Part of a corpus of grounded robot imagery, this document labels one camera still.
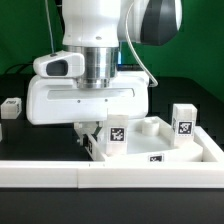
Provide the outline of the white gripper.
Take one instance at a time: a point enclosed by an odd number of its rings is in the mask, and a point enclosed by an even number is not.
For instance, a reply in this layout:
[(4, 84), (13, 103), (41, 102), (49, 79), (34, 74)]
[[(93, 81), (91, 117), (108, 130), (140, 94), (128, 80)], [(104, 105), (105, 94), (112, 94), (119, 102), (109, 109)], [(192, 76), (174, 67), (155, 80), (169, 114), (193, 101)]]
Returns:
[(26, 115), (34, 125), (74, 123), (79, 144), (108, 114), (144, 118), (148, 113), (149, 78), (144, 72), (119, 72), (107, 88), (81, 89), (72, 78), (34, 76), (28, 87)]

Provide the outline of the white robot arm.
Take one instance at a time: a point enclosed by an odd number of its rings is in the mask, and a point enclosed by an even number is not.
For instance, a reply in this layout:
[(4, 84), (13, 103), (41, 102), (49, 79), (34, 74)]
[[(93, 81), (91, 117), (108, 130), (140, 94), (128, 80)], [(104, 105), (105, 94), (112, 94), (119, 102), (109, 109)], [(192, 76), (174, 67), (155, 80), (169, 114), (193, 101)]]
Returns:
[(178, 32), (181, 0), (62, 0), (63, 49), (33, 63), (26, 115), (35, 124), (103, 126), (109, 150), (127, 144), (130, 119), (148, 110), (146, 68), (118, 69), (119, 43), (161, 46)]

